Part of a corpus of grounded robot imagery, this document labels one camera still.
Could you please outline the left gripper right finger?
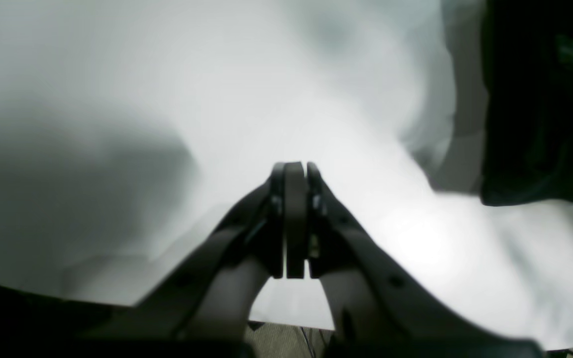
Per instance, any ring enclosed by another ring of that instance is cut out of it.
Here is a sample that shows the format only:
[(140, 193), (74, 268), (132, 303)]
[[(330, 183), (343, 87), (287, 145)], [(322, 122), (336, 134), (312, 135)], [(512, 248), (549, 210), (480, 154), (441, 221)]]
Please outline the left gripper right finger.
[(307, 243), (339, 339), (351, 344), (496, 339), (428, 292), (384, 252), (306, 165)]

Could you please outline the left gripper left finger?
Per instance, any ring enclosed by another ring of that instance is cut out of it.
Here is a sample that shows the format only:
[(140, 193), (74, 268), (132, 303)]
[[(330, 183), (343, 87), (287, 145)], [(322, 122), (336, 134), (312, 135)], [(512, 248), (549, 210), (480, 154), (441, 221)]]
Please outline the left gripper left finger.
[(85, 335), (100, 344), (238, 342), (269, 278), (296, 278), (296, 163), (227, 211), (136, 307)]

